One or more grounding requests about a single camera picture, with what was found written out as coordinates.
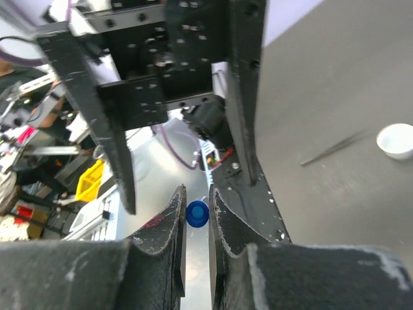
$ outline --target tweezers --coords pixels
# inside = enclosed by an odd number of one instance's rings
[[[337,152],[338,150],[344,149],[345,147],[347,147],[347,146],[353,144],[354,142],[360,140],[360,138],[362,138],[361,137],[362,132],[363,131],[359,131],[355,134],[352,134],[351,136],[349,136],[349,137],[341,140],[340,142],[336,143],[332,147],[329,147],[327,150],[325,150],[324,152],[318,154],[317,156],[315,156],[313,158],[309,158],[305,161],[302,161],[300,163],[300,165],[304,167],[304,166],[308,165],[309,163],[313,163],[317,160],[320,160],[321,158],[324,158],[325,156],[328,156],[332,153]]]

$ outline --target plastic container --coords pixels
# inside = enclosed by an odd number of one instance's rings
[[[395,160],[407,160],[413,156],[413,126],[393,124],[377,135],[378,147]]]
[[[25,216],[27,218],[31,218],[32,215],[33,215],[33,209],[23,207],[22,205],[18,205],[17,206],[17,214],[21,215],[21,216]],[[26,223],[26,221],[24,221],[20,218],[15,218],[14,223],[16,225],[20,225],[20,224]]]
[[[93,166],[81,175],[77,184],[76,200],[91,202],[97,198],[104,167],[105,163],[97,160]]]
[[[209,219],[208,205],[202,200],[194,200],[186,208],[186,221],[195,228],[204,226]]]

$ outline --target metal bracket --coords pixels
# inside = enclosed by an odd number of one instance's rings
[[[258,180],[255,117],[266,0],[229,1],[227,119],[248,184]]]
[[[156,76],[120,81],[97,88],[107,106],[115,105],[124,130],[157,125],[168,120],[165,98]]]
[[[107,111],[97,95],[97,81],[83,49],[77,44],[67,22],[39,27],[37,42],[65,85],[70,104],[82,113],[90,126],[93,139],[103,146],[126,211],[135,214],[135,182],[125,128],[117,112]]]

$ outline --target bolt hole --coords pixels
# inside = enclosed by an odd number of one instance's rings
[[[107,20],[105,21],[105,23],[106,23],[106,26],[107,26],[108,28],[113,28],[113,27],[115,27],[115,21],[114,21],[113,19],[107,19]]]
[[[259,70],[259,61],[258,60],[252,60],[250,61],[250,70],[257,72]]]
[[[148,19],[148,16],[145,13],[140,13],[137,18],[142,23],[143,21],[146,21]]]
[[[258,6],[253,2],[249,2],[249,4],[247,4],[247,6],[244,9],[244,13],[248,17],[257,17],[258,16]]]

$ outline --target yellow bin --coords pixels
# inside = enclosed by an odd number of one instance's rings
[[[77,184],[76,200],[91,202],[97,198],[104,167],[105,163],[97,160],[93,166],[81,175]]]

